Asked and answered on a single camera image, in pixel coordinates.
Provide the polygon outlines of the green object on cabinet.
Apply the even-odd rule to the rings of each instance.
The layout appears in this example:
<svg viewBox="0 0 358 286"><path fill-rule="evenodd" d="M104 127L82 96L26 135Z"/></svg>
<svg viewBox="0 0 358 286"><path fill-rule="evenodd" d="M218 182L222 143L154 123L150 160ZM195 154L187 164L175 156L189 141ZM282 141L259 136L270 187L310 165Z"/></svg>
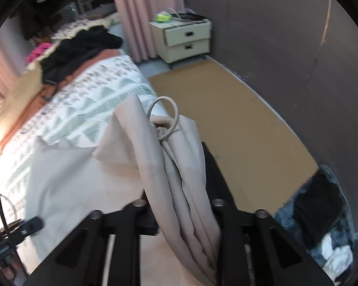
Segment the green object on cabinet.
<svg viewBox="0 0 358 286"><path fill-rule="evenodd" d="M168 23L173 20L173 16L167 12L160 12L155 15L154 20L157 23Z"/></svg>

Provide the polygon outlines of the rust orange quilt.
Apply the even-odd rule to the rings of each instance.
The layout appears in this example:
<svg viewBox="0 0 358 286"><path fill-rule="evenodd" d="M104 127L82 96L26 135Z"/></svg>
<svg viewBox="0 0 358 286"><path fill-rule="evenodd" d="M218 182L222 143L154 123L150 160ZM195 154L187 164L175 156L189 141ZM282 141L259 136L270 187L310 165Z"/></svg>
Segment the rust orange quilt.
<svg viewBox="0 0 358 286"><path fill-rule="evenodd" d="M95 63L120 55L120 52L116 49L102 50L97 56L85 61L77 70L71 75L67 76L63 81L57 85L43 84L42 90L31 100L29 105L21 113L20 117L15 121L15 124L9 129L7 134L0 134L0 155L5 146L9 143L12 137L30 120L44 105L50 102L50 99L59 91L61 91L66 85L70 84L78 75L83 73L87 68Z"/></svg>

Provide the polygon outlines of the beige large jacket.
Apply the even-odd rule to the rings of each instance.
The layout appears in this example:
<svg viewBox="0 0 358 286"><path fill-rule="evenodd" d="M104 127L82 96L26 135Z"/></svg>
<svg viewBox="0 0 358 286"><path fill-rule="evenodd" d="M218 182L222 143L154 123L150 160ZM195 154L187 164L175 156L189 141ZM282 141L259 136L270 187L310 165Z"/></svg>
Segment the beige large jacket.
<svg viewBox="0 0 358 286"><path fill-rule="evenodd" d="M122 209L147 195L160 235L142 245L145 285L214 285L221 232L206 192L205 157L196 123L146 115L128 96L113 111L97 147L68 139L35 140L26 217L40 260L93 210Z"/></svg>

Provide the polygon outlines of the white geometric patterned bedspread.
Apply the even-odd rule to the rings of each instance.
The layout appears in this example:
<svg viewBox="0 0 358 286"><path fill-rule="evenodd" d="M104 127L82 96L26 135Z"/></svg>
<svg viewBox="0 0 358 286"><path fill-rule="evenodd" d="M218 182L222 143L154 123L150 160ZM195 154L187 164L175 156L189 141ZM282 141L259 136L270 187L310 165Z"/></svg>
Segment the white geometric patterned bedspread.
<svg viewBox="0 0 358 286"><path fill-rule="evenodd" d="M88 67L24 124L0 155L0 194L7 223L25 218L36 138L47 145L66 138L77 147L94 147L113 110L129 94L139 97L144 110L157 97L129 56L109 57Z"/></svg>

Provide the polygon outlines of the olive tan blanket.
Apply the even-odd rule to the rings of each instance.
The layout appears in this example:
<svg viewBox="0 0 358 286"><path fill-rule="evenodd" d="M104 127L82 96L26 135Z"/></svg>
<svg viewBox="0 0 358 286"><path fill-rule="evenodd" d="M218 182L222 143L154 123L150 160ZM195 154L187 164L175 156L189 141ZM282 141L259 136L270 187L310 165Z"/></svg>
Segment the olive tan blanket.
<svg viewBox="0 0 358 286"><path fill-rule="evenodd" d="M0 134L7 134L31 100L42 90L42 70L38 66L21 75L7 97L0 101Z"/></svg>

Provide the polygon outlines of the right pink curtain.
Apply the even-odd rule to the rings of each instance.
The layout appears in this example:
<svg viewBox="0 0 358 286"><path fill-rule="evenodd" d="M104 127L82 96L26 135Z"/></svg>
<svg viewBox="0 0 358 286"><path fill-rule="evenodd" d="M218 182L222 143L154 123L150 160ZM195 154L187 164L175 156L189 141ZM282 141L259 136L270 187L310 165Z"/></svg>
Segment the right pink curtain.
<svg viewBox="0 0 358 286"><path fill-rule="evenodd" d="M170 8L184 9L184 0L114 0L128 43L129 54L137 63L157 56L149 23Z"/></svg>

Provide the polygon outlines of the white bedside drawer cabinet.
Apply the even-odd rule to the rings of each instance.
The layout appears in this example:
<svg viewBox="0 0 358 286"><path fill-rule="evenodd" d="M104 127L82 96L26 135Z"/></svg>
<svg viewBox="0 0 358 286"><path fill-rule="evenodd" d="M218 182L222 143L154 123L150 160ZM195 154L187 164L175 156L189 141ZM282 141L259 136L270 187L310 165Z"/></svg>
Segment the white bedside drawer cabinet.
<svg viewBox="0 0 358 286"><path fill-rule="evenodd" d="M166 64L211 52L212 23L202 21L176 21L149 23L158 56Z"/></svg>

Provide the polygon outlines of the brown cardboard sheet on floor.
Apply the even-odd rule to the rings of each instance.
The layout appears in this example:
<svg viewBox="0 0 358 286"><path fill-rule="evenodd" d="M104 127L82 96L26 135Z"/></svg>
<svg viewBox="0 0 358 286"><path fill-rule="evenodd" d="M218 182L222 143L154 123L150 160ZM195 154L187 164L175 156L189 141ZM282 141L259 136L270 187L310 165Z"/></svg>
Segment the brown cardboard sheet on floor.
<svg viewBox="0 0 358 286"><path fill-rule="evenodd" d="M213 60L153 76L181 115L196 121L240 210L274 214L317 170L291 128L246 84Z"/></svg>

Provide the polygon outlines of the black clothes pile on bed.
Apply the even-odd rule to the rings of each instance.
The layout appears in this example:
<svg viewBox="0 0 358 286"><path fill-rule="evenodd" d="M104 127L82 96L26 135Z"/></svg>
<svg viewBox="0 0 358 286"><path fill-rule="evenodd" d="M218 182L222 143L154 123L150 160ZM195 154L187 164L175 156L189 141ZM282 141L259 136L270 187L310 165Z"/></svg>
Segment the black clothes pile on bed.
<svg viewBox="0 0 358 286"><path fill-rule="evenodd" d="M40 62L42 83L57 85L102 50L118 49L122 44L121 37L109 33L102 25L80 30L72 39L61 41L60 45Z"/></svg>

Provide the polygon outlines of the pink cloth on far bed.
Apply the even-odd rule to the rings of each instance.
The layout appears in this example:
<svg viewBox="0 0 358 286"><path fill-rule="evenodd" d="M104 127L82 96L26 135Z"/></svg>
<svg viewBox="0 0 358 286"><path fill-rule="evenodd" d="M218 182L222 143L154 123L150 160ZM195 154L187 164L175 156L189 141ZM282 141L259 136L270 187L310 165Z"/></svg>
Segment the pink cloth on far bed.
<svg viewBox="0 0 358 286"><path fill-rule="evenodd" d="M44 42L37 45L31 53L26 57L26 64L30 64L32 61L37 59L39 56L43 55L43 53L52 47L52 43Z"/></svg>

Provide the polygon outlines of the white crumpled cloth on floor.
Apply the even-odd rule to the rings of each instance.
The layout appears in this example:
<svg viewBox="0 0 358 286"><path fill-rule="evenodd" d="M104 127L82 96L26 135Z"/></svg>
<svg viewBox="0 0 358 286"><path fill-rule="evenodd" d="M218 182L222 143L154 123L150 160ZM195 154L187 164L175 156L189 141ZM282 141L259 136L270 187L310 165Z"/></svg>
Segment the white crumpled cloth on floor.
<svg viewBox="0 0 358 286"><path fill-rule="evenodd" d="M349 245L341 247L332 247L331 234L325 234L321 241L321 253L326 260L323 270L335 280L344 273L353 263L353 252Z"/></svg>

